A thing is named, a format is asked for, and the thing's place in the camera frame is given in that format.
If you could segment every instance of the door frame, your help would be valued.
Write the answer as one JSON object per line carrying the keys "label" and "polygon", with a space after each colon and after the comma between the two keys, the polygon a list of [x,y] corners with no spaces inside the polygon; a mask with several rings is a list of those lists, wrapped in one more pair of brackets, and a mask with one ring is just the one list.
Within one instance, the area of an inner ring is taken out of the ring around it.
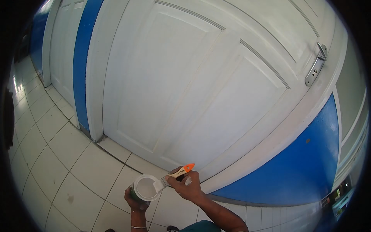
{"label": "door frame", "polygon": [[46,19],[45,30],[44,30],[44,38],[43,38],[43,46],[42,46],[42,65],[43,65],[43,78],[44,78],[44,87],[48,87],[52,81],[50,79],[50,45],[52,41],[52,33],[54,22],[57,17],[57,12],[59,9],[59,5],[63,0],[54,0],[52,6],[50,7],[50,11],[48,17]]}
{"label": "door frame", "polygon": [[[90,135],[94,141],[98,141],[103,136],[103,93],[108,57],[115,31],[127,3],[128,0],[124,3],[104,1],[91,37],[86,65],[86,111]],[[338,57],[338,59],[327,61],[327,66],[323,67],[317,77],[320,81],[313,83],[296,108],[269,136],[248,152],[249,155],[246,154],[220,173],[201,183],[204,192],[211,193],[225,187],[268,162],[290,145],[318,115],[332,94],[347,51],[347,31],[337,16],[335,21],[329,56]],[[331,76],[331,79],[321,80],[321,76]]]}

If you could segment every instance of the door lever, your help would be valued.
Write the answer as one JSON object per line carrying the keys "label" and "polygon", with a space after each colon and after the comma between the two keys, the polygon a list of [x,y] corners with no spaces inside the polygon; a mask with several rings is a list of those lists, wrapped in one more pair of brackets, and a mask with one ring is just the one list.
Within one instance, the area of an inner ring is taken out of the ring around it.
{"label": "door lever", "polygon": [[320,43],[317,42],[317,46],[319,48],[319,51],[321,52],[322,56],[318,56],[318,58],[320,58],[321,60],[323,61],[326,61],[327,60],[327,49],[326,49],[326,46],[325,46],[325,49],[326,49],[326,53],[324,51],[324,49],[322,48],[322,45]]}
{"label": "door lever", "polygon": [[319,72],[321,71],[325,61],[327,60],[327,48],[324,44],[320,44],[317,42],[317,46],[319,48],[319,53],[317,55],[316,60],[314,61],[311,70],[307,74],[305,78],[305,84],[307,86],[311,86],[315,79],[317,78]]}

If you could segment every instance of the paint can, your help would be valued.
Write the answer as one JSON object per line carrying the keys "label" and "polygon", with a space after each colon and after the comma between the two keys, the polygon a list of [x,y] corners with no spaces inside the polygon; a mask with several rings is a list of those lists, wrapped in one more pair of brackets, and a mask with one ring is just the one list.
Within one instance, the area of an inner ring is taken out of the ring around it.
{"label": "paint can", "polygon": [[160,197],[161,192],[156,192],[153,183],[158,179],[152,175],[143,174],[140,175],[130,185],[131,197],[139,202],[146,201],[151,202]]}

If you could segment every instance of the bracelet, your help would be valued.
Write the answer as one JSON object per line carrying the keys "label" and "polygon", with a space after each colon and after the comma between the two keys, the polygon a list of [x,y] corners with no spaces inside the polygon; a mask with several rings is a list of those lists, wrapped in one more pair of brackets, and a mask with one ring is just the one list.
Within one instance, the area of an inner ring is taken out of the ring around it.
{"label": "bracelet", "polygon": [[131,227],[135,229],[147,229],[147,227],[137,227],[137,226],[131,226]]}

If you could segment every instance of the orange brush handle tip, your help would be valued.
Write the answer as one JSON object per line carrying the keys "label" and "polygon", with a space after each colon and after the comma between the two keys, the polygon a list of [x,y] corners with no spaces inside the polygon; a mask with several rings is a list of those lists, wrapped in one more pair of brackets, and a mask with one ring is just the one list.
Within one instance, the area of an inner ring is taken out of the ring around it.
{"label": "orange brush handle tip", "polygon": [[190,170],[192,170],[193,167],[194,167],[194,164],[187,164],[183,168],[185,172],[189,172]]}

